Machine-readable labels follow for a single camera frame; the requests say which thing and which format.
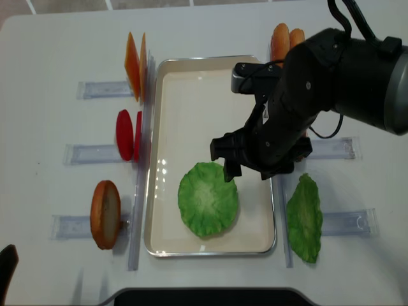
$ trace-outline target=black object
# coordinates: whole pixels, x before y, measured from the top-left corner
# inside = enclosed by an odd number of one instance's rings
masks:
[[[0,252],[0,305],[6,301],[6,294],[11,277],[18,263],[17,250],[10,244]]]
[[[312,306],[313,303],[291,289],[137,289],[121,293],[115,306],[130,305],[222,305]]]
[[[408,131],[408,48],[399,38],[379,41],[354,0],[343,0],[365,40],[351,38],[351,25],[328,0],[344,31],[325,29],[290,50],[284,68],[238,63],[231,90],[253,94],[255,106],[244,127],[210,144],[211,159],[225,158],[224,178],[241,176],[240,166],[262,179],[291,173],[293,162],[312,152],[302,137],[322,110],[343,115],[390,133]]]

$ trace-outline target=white table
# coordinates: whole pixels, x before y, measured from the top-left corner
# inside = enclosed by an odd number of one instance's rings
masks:
[[[407,1],[358,4],[378,37],[401,37],[408,44]],[[205,286],[294,288],[328,305],[408,303],[408,137],[351,119],[344,120],[339,135],[360,136],[363,161],[332,161],[327,167],[348,182],[341,192],[353,196],[357,209],[376,209],[381,232],[371,240],[322,238],[314,268],[296,256],[295,267],[285,267],[278,207],[277,246],[258,258],[156,259],[142,247],[139,271],[127,272],[128,246],[122,254],[112,254],[99,250],[92,240],[49,240],[51,215],[88,214],[93,189],[101,179],[116,183],[127,207],[134,200],[136,175],[128,165],[62,165],[66,143],[113,143],[116,113],[127,108],[136,114],[138,105],[131,98],[75,97],[78,81],[125,78],[129,31],[138,45],[147,32],[147,46],[157,62],[240,54],[265,60],[279,22],[291,29],[301,27],[307,37],[325,27],[339,27],[326,1],[22,16],[6,21],[0,31],[0,249],[15,244],[20,255],[7,304],[90,305],[129,288]],[[353,36],[361,37],[355,26]],[[324,113],[314,127],[331,131],[336,124],[337,115]]]

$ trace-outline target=label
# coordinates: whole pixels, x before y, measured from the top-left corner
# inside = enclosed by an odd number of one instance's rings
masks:
[[[268,121],[268,119],[269,119],[268,102],[269,102],[269,101],[267,101],[267,102],[265,103],[265,109],[263,110],[263,113],[262,113],[262,124],[265,124],[265,123]]]

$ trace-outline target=red tomato slice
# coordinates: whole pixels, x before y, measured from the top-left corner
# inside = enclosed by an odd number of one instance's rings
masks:
[[[135,134],[135,154],[133,158],[136,162],[139,161],[140,139],[142,138],[142,112],[138,112],[136,121],[136,134]]]
[[[133,126],[127,110],[117,114],[116,142],[120,156],[123,160],[130,161],[133,156]]]

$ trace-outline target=white tray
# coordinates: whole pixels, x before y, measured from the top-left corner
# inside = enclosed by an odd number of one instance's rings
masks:
[[[162,62],[156,102],[146,202],[144,241],[154,256],[261,254],[276,241],[272,186],[242,167],[235,178],[239,211],[225,233],[207,239],[182,222],[179,183],[197,162],[210,161],[210,142],[242,127],[255,104],[253,95],[231,92],[231,72],[252,56]]]

